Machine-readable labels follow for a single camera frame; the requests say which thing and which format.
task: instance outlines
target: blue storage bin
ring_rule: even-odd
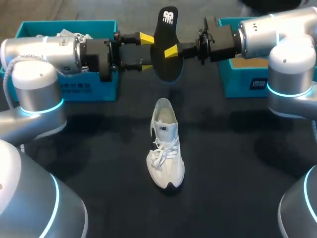
[[[113,39],[117,31],[116,20],[97,21],[24,21],[21,23],[16,38],[34,37],[37,35],[56,36],[63,29],[73,33],[89,34],[92,38]],[[5,71],[0,69],[0,75],[4,77]],[[101,82],[99,73],[88,72],[72,77],[58,76],[63,98],[65,101],[115,101],[119,75],[113,73],[112,82]],[[18,101],[12,80],[9,80],[9,90],[15,101]]]

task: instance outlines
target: label on box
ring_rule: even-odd
[[[89,83],[63,83],[60,85],[62,93],[91,93]]]
[[[267,84],[267,78],[254,78],[252,79],[250,90],[265,89]]]

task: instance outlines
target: black table surface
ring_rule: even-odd
[[[162,97],[185,163],[176,196],[161,193],[146,166]],[[116,102],[65,107],[65,130],[27,143],[26,153],[83,199],[88,238],[280,238],[280,199],[316,160],[310,121],[279,118],[266,99],[226,99],[215,63],[186,61],[172,86],[152,69],[128,72]]]

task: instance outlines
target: new balance logo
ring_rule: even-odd
[[[168,24],[173,24],[174,13],[165,11],[163,14],[163,21]]]
[[[168,133],[168,127],[166,127],[166,126],[160,126],[160,127],[159,127],[159,130],[160,130],[161,132],[166,132],[166,133]]]

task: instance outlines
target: cardboard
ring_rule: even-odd
[[[234,68],[267,68],[268,60],[263,58],[244,59],[241,58],[241,54],[236,58],[231,59],[232,66]]]

